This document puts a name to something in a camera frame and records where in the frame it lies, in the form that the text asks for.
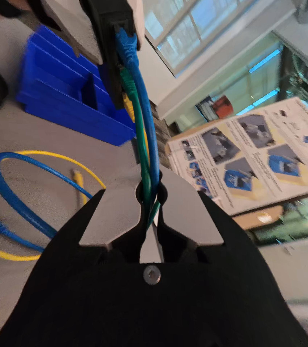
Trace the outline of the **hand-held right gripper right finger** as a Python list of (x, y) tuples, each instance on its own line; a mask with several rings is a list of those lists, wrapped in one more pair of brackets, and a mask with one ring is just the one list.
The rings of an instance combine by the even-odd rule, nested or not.
[(224, 240), (196, 189), (181, 176), (160, 166), (163, 192), (157, 232), (164, 228), (195, 246), (222, 245)]

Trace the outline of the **wooden backing board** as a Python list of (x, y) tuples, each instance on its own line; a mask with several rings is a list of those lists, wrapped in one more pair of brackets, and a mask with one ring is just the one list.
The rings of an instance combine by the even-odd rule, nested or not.
[[(168, 157), (171, 154), (171, 150), (169, 148), (169, 144), (172, 141), (177, 140), (183, 140), (186, 137), (189, 137), (193, 135), (196, 132), (199, 131), (205, 131), (207, 128), (211, 127), (212, 125), (219, 125), (221, 124), (221, 120), (214, 120), (209, 123), (205, 123), (203, 125), (199, 125), (196, 128), (191, 128), (189, 130), (186, 130), (183, 133), (180, 133), (178, 135), (175, 135), (171, 137), (165, 145), (165, 155)], [(283, 206), (281, 204), (277, 204), (275, 206), (266, 206), (265, 208), (245, 212), (239, 215), (233, 216), (233, 219), (236, 223), (239, 224), (244, 230), (249, 230), (252, 228), (268, 225), (270, 223), (274, 223), (280, 219), (283, 213)]]

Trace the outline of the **large window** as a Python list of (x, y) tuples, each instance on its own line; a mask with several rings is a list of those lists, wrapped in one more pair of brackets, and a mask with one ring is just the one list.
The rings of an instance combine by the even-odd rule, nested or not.
[(147, 40), (175, 77), (199, 69), (224, 46), (235, 51), (291, 16), (297, 1), (143, 1)]

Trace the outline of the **red machine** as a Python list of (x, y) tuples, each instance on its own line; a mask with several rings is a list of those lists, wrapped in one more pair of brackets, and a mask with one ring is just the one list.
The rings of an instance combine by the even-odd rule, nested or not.
[(219, 119), (225, 119), (234, 114), (234, 108), (225, 95), (212, 102), (212, 109)]

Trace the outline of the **blue plastic bin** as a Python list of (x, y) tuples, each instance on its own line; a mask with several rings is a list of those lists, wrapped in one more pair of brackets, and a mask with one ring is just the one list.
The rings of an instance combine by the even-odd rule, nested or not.
[(135, 137), (127, 111), (117, 110), (98, 67), (44, 25), (28, 38), (16, 99), (41, 119), (121, 146)]

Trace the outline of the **black ethernet switch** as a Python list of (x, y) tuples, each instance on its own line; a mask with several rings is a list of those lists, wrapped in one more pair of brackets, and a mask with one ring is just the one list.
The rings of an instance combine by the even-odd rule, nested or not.
[(122, 109), (120, 67), (122, 61), (116, 48), (116, 33), (124, 28), (129, 36), (136, 33), (133, 10), (126, 0), (82, 0), (82, 10), (89, 18), (101, 59), (97, 63), (101, 80), (115, 108)]

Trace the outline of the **printed instruction sheet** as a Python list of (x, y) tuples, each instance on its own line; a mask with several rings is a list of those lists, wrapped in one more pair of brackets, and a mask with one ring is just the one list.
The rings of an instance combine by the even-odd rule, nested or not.
[(171, 168), (229, 215), (308, 195), (308, 107), (297, 97), (171, 138)]

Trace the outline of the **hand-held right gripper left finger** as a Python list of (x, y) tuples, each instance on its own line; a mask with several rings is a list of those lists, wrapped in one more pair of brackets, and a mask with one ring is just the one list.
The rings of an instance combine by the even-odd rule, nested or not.
[(115, 247), (124, 239), (126, 246), (142, 247), (146, 238), (145, 208), (136, 193), (141, 183), (140, 164), (117, 175), (107, 186), (80, 246)]

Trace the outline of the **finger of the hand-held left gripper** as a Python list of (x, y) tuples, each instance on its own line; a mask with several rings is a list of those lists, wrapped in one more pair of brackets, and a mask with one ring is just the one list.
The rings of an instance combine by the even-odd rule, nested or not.
[(133, 20), (135, 26), (135, 32), (138, 39), (138, 48), (140, 51), (143, 43), (145, 41), (145, 18), (144, 18), (144, 9), (143, 9), (143, 1), (142, 0), (128, 0), (128, 4), (130, 5), (133, 11)]
[(47, 15), (59, 25), (76, 57), (83, 55), (95, 65), (104, 63), (89, 17), (78, 0), (43, 0)]

